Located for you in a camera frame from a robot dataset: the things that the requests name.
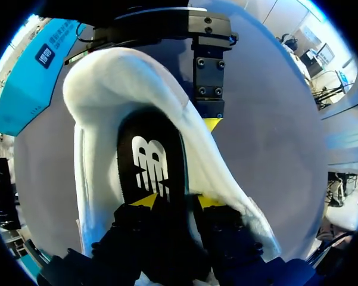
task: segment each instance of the black metal bracket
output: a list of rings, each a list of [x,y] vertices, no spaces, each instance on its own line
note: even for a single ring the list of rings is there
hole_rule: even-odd
[[[211,206],[202,209],[195,201],[195,220],[204,248],[208,251],[214,275],[221,285],[230,283],[229,272],[258,263],[263,246],[253,238],[242,222],[240,212],[229,206]]]
[[[227,16],[204,9],[170,7],[138,11],[118,16],[108,27],[96,27],[89,49],[65,60],[65,64],[85,52],[109,46],[136,47],[162,39],[192,38],[194,104],[202,118],[222,118],[224,110],[223,53],[232,49],[238,34],[232,33]]]
[[[142,271],[142,236],[151,229],[151,210],[123,204],[114,217],[101,241],[92,244],[92,259],[69,248],[63,259],[53,256],[42,265],[39,285],[134,285]]]
[[[24,248],[40,268],[44,268],[47,265],[46,261],[42,258],[42,253],[35,247],[32,240],[27,240],[24,243]]]

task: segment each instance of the logo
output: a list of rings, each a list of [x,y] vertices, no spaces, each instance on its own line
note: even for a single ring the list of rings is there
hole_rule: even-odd
[[[138,187],[144,187],[147,191],[154,193],[159,192],[162,197],[165,190],[169,201],[169,189],[163,185],[163,181],[168,179],[167,156],[164,147],[156,140],[147,142],[140,136],[135,136],[131,144],[133,163],[143,169],[141,173],[136,174]]]
[[[41,49],[36,54],[36,61],[38,61],[44,68],[48,68],[55,56],[54,51],[47,45],[43,44]]]

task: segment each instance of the wall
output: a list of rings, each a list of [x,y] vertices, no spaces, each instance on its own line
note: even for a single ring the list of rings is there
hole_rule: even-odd
[[[31,15],[28,20],[26,21],[26,23],[24,23],[19,30],[17,31],[17,33],[14,35],[12,41],[10,42],[8,48],[5,50],[5,52],[3,53],[1,59],[0,59],[0,72],[4,67],[4,64],[8,61],[8,59],[10,58],[11,54],[14,52],[14,49],[16,49],[16,47],[22,42],[22,40],[24,39],[24,37],[31,31],[33,30],[37,24],[39,24],[40,19],[38,16],[36,15]]]
[[[53,19],[33,35],[2,88],[0,133],[17,136],[49,106],[64,58],[77,40],[77,27],[77,21]],[[84,28],[80,25],[77,32]]]
[[[306,7],[296,0],[278,0],[263,24],[276,37],[294,33],[308,15]]]
[[[6,49],[6,52],[4,52],[2,58],[0,59],[0,82],[2,82],[2,85],[0,84],[0,96],[2,93],[3,86],[5,82],[8,79],[8,76],[11,73],[12,68],[15,66],[17,60],[19,59],[20,55],[23,53],[23,51],[26,49],[28,44],[32,41],[34,38],[35,30],[37,29],[37,24],[40,27],[44,27],[47,22],[49,22],[49,19],[46,19],[40,23],[32,21],[31,23],[28,23],[28,27],[26,28],[26,34],[22,35],[21,39],[19,38],[19,33],[17,33],[17,36],[13,38],[13,46],[15,49],[13,49],[12,46],[8,46]]]
[[[343,65],[353,56],[353,54],[334,25],[329,20],[319,21],[313,15],[308,15],[303,21],[300,29],[304,29],[305,27],[311,30],[312,33],[321,41],[322,44],[319,45],[318,48],[320,48],[324,43],[327,43],[335,55],[332,61],[324,66],[324,71],[314,77],[313,86],[315,90],[319,91],[324,86],[328,89],[339,86],[341,83],[336,73],[333,72],[335,70],[342,71],[349,83],[354,82],[357,74],[355,62],[352,61],[346,68],[343,68]],[[344,94],[340,93],[332,97],[331,101],[335,103],[343,96]]]
[[[249,14],[263,23],[276,37],[299,28],[308,9],[297,0],[238,0]]]

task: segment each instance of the new balance logo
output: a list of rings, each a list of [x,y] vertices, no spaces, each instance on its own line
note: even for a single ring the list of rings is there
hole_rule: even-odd
[[[163,197],[164,190],[169,201],[169,189],[161,183],[168,179],[166,151],[160,142],[151,140],[147,142],[143,137],[136,136],[132,139],[132,154],[135,166],[144,171],[136,174],[138,187],[142,188],[142,184],[147,191],[150,191],[148,181],[150,180],[152,191],[158,192]]]

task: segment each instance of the white fabric lining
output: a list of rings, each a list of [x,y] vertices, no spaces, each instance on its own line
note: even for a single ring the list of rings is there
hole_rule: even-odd
[[[117,169],[117,130],[144,106],[159,108],[182,134],[189,191],[224,201],[242,213],[268,261],[279,245],[262,212],[235,182],[217,145],[175,78],[142,52],[111,48],[80,60],[64,82],[64,99],[77,126],[74,167],[83,252],[111,226],[123,202]]]

